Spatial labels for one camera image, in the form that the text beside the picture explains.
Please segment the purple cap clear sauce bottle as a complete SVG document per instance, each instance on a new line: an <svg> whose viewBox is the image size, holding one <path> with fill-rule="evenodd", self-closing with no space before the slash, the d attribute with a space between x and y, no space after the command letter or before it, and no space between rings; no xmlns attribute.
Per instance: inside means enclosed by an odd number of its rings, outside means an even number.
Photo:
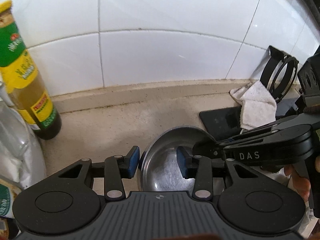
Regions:
<svg viewBox="0 0 320 240"><path fill-rule="evenodd" d="M4 218L14 218L13 202L17 195L21 193L21 188L3 179L0 182L0 216Z"/></svg>

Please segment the black stove top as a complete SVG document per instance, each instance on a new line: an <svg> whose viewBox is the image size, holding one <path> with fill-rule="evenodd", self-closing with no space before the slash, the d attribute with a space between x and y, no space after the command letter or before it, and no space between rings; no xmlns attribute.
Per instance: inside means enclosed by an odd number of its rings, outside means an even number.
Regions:
<svg viewBox="0 0 320 240"><path fill-rule="evenodd" d="M303 96L283 99L277 104L276 120L287 116L298 115L306 107ZM241 106L201 111L199 117L206 131L217 141L225 140L240 134Z"/></svg>

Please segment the steel bowl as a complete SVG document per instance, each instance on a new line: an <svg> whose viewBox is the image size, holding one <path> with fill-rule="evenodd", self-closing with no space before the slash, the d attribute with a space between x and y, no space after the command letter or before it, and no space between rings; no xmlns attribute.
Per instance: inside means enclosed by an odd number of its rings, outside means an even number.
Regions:
<svg viewBox="0 0 320 240"><path fill-rule="evenodd" d="M209 133L195 126L177 126L159 135L141 156L137 175L140 191L192 193L195 179L182 177L176 149L182 146L191 153L197 142L207 138L213 139Z"/></svg>

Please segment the white cloth on stove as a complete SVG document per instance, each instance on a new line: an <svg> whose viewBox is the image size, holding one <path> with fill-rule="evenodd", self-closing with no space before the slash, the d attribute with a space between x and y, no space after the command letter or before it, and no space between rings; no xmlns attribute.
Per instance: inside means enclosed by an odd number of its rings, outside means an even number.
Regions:
<svg viewBox="0 0 320 240"><path fill-rule="evenodd" d="M241 105L242 129L251 130L276 120L277 103L260 81L232 89L229 93Z"/></svg>

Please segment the clear plastic bag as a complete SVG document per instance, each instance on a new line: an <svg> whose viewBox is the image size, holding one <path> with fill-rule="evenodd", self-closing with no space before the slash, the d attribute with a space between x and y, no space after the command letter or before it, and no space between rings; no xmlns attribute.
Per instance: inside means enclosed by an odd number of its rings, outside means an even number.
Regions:
<svg viewBox="0 0 320 240"><path fill-rule="evenodd" d="M46 175L39 140L13 108L1 82L1 176L26 189Z"/></svg>

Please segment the green yellow label oil bottle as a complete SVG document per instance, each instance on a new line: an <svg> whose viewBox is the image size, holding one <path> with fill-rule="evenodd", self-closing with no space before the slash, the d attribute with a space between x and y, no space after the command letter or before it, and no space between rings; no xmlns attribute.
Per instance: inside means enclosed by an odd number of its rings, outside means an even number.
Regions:
<svg viewBox="0 0 320 240"><path fill-rule="evenodd" d="M11 7L11 0L1 3L1 76L18 113L39 138L49 140L58 135L61 117L24 44Z"/></svg>

